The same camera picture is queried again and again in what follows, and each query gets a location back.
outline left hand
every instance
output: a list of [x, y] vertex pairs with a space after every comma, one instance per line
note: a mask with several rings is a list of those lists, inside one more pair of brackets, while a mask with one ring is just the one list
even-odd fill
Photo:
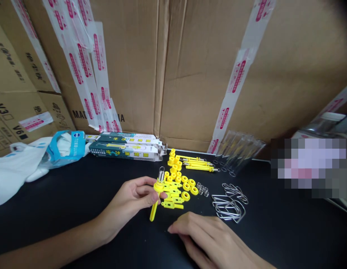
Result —
[[[144, 176], [126, 181], [121, 186], [109, 205], [95, 219], [106, 243], [110, 242], [139, 210], [152, 206], [157, 200], [158, 204], [161, 203], [152, 187], [155, 182], [156, 179]], [[165, 199], [167, 194], [162, 192], [160, 197]]]

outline hand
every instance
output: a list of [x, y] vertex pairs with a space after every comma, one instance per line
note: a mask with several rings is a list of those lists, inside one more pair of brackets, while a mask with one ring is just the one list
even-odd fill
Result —
[[[139, 210], [152, 206], [157, 200], [158, 204], [161, 203], [157, 192], [151, 187], [156, 181], [144, 176], [126, 181], [121, 186], [109, 205], [94, 220], [103, 232], [106, 243], [110, 242]], [[162, 192], [160, 197], [165, 199], [167, 194]]]
[[[218, 217], [187, 212], [168, 228], [168, 232], [180, 236], [188, 255], [201, 269], [274, 268], [250, 250]], [[196, 247], [192, 239], [206, 254]]]

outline yellow ring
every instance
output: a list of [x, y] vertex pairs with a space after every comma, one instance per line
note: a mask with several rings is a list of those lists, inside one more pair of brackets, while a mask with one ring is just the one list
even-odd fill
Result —
[[198, 194], [198, 189], [197, 189], [195, 186], [192, 186], [192, 187], [191, 187], [191, 193], [192, 193], [193, 195], [197, 195], [197, 194]]
[[189, 196], [189, 193], [188, 193], [188, 192], [182, 192], [181, 197], [182, 197], [182, 199], [183, 199], [185, 202], [188, 202], [189, 199], [191, 198], [191, 197]]
[[191, 188], [191, 186], [190, 186], [187, 182], [183, 183], [183, 189], [184, 189], [185, 191], [189, 191], [190, 188]]
[[189, 179], [188, 184], [194, 187], [196, 185], [196, 182], [193, 179]]
[[182, 176], [182, 177], [181, 177], [181, 181], [182, 181], [183, 183], [186, 183], [186, 182], [188, 181], [188, 177]]

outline product box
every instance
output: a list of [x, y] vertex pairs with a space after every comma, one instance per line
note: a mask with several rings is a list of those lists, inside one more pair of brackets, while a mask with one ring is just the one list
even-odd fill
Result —
[[98, 157], [112, 157], [142, 161], [162, 161], [162, 155], [154, 146], [94, 141], [89, 146], [89, 149], [92, 154]]

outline metal part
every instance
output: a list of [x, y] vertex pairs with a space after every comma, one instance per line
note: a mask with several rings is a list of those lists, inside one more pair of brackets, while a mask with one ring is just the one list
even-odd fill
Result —
[[163, 183], [165, 181], [165, 168], [161, 166], [159, 168], [158, 182]]

